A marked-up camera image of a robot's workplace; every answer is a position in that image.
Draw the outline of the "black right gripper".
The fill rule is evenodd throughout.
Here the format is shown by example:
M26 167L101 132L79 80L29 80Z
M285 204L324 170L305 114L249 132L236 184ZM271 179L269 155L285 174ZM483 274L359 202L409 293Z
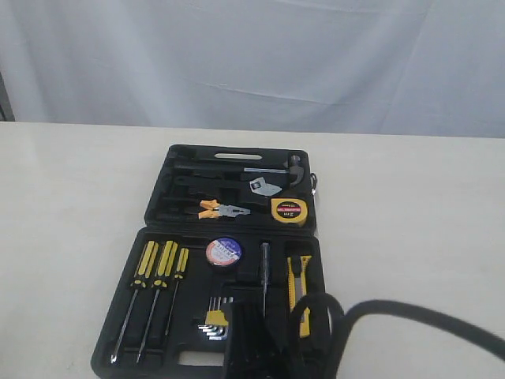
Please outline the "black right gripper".
M304 310L320 307L331 317L331 341L318 362L305 363L298 336ZM223 361L224 378L334 378L339 364L339 302L335 299L302 299L287 322L288 346L279 350L258 306L248 302L231 302L224 306L229 332Z

